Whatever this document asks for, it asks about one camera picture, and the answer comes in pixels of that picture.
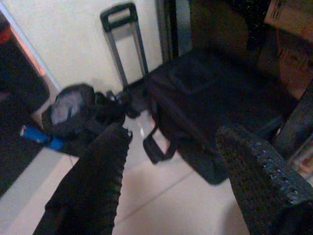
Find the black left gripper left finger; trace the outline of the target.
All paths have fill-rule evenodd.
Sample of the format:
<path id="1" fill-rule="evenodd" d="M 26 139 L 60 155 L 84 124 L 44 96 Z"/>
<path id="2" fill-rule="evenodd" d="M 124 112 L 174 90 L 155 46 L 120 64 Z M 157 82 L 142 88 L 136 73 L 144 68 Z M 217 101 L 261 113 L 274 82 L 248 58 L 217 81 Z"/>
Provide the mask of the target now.
<path id="1" fill-rule="evenodd" d="M 61 180 L 33 235 L 112 235 L 132 139 L 120 124 L 107 127 Z"/>

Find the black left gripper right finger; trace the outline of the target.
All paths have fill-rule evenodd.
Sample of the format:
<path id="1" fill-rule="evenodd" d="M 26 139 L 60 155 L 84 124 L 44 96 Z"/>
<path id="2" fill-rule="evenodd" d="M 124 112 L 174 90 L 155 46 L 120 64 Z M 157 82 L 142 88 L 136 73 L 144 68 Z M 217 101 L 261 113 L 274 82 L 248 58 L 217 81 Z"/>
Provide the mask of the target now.
<path id="1" fill-rule="evenodd" d="M 313 235 L 313 187 L 268 141 L 240 125 L 215 140 L 250 235 Z"/>

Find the black and grey backpack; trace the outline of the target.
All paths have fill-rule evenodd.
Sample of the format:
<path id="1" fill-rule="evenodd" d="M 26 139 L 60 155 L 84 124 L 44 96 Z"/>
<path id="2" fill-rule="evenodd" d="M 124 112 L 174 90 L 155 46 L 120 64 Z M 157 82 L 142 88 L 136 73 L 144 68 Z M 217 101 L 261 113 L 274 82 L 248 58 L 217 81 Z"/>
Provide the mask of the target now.
<path id="1" fill-rule="evenodd" d="M 104 95 L 86 83 L 68 86 L 42 113 L 44 145 L 78 157 L 111 124 L 123 124 L 125 116 L 125 106 L 112 92 Z"/>

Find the blue plastic tube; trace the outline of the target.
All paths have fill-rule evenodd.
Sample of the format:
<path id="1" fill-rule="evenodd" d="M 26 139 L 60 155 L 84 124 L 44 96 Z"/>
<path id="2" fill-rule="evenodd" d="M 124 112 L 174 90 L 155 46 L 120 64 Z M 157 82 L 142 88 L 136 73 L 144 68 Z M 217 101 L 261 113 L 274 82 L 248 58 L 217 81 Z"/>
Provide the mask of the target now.
<path id="1" fill-rule="evenodd" d="M 41 130 L 29 125 L 22 126 L 20 130 L 20 136 L 33 140 L 56 151 L 61 150 L 65 143 L 63 139 L 60 139 L 55 135 L 44 134 Z"/>

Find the black trolley suitcase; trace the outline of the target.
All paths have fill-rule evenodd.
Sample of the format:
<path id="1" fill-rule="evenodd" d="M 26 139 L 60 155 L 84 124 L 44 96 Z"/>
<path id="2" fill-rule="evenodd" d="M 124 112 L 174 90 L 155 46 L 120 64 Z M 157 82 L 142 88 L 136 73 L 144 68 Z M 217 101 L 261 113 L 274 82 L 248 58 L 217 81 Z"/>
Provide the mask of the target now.
<path id="1" fill-rule="evenodd" d="M 240 124 L 271 140 L 297 105 L 276 83 L 234 58 L 213 49 L 193 50 L 148 71 L 143 43 L 139 61 L 148 110 L 169 146 L 163 152 L 150 132 L 143 148 L 153 164 L 176 152 L 208 183 L 227 178 L 215 134 L 221 126 Z"/>

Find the black case with red trim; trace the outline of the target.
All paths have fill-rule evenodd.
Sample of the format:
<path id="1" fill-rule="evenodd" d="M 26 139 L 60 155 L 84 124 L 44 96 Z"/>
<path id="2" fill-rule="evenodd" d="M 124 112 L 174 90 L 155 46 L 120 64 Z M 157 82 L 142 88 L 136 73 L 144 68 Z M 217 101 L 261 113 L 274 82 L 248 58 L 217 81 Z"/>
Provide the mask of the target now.
<path id="1" fill-rule="evenodd" d="M 43 148 L 20 131 L 23 126 L 40 127 L 32 114 L 49 95 L 48 86 L 0 11 L 0 197 Z"/>

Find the brown cardboard box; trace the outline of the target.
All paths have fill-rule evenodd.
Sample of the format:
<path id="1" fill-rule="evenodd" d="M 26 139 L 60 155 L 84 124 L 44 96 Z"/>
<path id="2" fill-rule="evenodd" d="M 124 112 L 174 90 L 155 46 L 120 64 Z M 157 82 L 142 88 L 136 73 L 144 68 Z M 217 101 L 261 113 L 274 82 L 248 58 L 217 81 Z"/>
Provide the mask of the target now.
<path id="1" fill-rule="evenodd" d="M 257 68 L 277 77 L 285 90 L 299 100 L 313 80 L 313 43 L 282 30 L 271 30 Z"/>

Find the light cardboard box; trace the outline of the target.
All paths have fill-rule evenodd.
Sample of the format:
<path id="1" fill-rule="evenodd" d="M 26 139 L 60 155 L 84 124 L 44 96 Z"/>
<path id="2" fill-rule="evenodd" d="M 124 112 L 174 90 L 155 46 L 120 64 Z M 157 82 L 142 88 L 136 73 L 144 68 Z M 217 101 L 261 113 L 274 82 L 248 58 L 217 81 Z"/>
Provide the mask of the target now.
<path id="1" fill-rule="evenodd" d="M 313 0 L 271 0 L 264 22 L 313 43 Z"/>

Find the grey metal frame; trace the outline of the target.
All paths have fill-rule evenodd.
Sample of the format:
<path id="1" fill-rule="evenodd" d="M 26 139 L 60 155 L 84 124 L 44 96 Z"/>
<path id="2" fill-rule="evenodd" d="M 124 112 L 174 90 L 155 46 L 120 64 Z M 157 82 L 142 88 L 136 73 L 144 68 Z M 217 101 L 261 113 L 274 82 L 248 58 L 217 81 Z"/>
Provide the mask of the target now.
<path id="1" fill-rule="evenodd" d="M 191 0 L 154 0 L 162 61 L 192 50 Z"/>

